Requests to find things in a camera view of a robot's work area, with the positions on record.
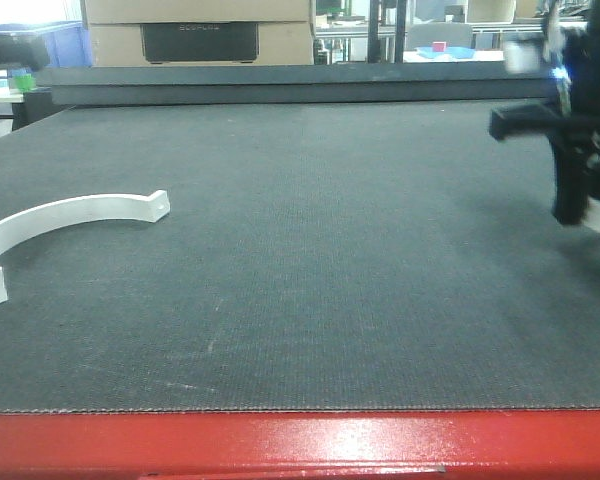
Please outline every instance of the white table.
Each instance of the white table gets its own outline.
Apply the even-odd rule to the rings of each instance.
[[[9,93],[0,93],[0,103],[24,103],[24,95],[14,90]]]
[[[503,62],[502,50],[477,50],[473,58],[457,59],[450,55],[441,55],[437,58],[426,58],[416,51],[404,52],[405,63],[434,63],[434,62]]]

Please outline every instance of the dark gray work surface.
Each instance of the dark gray work surface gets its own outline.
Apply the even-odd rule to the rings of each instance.
[[[0,258],[0,411],[600,407],[600,236],[489,103],[75,110],[0,140],[0,218],[169,192]]]

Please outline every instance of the chair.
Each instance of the chair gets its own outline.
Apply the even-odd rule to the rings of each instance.
[[[447,42],[450,47],[471,48],[473,27],[467,23],[420,23],[412,25],[407,33],[407,50],[430,47],[433,42]]]

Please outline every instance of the blue tray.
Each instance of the blue tray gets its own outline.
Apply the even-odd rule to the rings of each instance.
[[[436,58],[440,55],[451,55],[458,60],[467,60],[473,58],[476,51],[472,48],[465,47],[447,47],[444,52],[434,52],[433,47],[418,47],[416,49],[419,55],[426,58]]]

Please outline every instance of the blue bin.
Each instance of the blue bin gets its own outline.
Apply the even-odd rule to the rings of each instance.
[[[89,67],[93,64],[88,32],[82,22],[8,23],[0,25],[0,33],[43,37],[51,59],[49,67]]]

